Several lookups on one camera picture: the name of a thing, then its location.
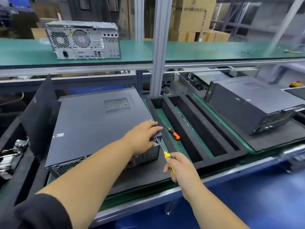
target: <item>black sleeve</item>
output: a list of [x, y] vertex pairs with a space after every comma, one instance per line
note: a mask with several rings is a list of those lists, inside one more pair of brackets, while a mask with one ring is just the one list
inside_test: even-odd
[[66, 209], [55, 197], [35, 194], [6, 215], [1, 215], [0, 228], [72, 229], [72, 224]]

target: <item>computer tower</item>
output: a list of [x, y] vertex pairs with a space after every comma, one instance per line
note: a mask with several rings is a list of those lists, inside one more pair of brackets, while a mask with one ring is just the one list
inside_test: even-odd
[[[60, 176], [134, 126], [152, 117], [135, 88], [66, 96], [61, 105], [45, 166]], [[126, 168], [158, 158], [159, 144], [133, 157]]]
[[52, 21], [46, 24], [57, 59], [120, 59], [115, 23]]
[[204, 100], [246, 134], [286, 124], [305, 101], [255, 78], [212, 81]]

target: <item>screwdriver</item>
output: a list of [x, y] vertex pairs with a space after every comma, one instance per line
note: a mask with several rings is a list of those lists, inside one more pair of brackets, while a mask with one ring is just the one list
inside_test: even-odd
[[[158, 140], [156, 137], [155, 137], [155, 139], [157, 140], [158, 144], [160, 145], [160, 148], [163, 150], [164, 158], [165, 158], [165, 159], [166, 159], [166, 158], [170, 158], [170, 159], [171, 159], [170, 154], [164, 150], [164, 148], [162, 147], [162, 145], [161, 145], [161, 143], [159, 142], [159, 140]], [[176, 172], [175, 172], [175, 170], [173, 169], [173, 167], [172, 167], [170, 164], [168, 164], [168, 165], [169, 165], [170, 168], [172, 169], [173, 174], [176, 176]]]
[[180, 136], [172, 129], [166, 126], [165, 123], [163, 123], [165, 125], [165, 127], [168, 129], [168, 131], [171, 133], [171, 135], [173, 136], [173, 138], [175, 138], [176, 140], [180, 140]]

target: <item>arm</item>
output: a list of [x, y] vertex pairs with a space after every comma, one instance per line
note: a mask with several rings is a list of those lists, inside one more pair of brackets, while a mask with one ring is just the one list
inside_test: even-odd
[[74, 229], [88, 228], [110, 188], [131, 157], [154, 145], [149, 139], [162, 127], [146, 121], [41, 189], [65, 207]]
[[[171, 153], [166, 161], [176, 172], [170, 172], [174, 182], [178, 182], [184, 198], [191, 204], [200, 228], [205, 229], [249, 229], [225, 204], [212, 194], [202, 183], [193, 164], [181, 153]], [[170, 168], [166, 164], [164, 173]]]

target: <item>floor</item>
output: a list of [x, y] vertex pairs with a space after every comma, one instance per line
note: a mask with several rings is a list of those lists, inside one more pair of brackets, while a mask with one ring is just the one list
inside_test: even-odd
[[[210, 190], [251, 229], [304, 229], [305, 170], [288, 174], [274, 166], [240, 177]], [[98, 229], [197, 229], [199, 225], [188, 202], [165, 215], [164, 204], [102, 225]]]

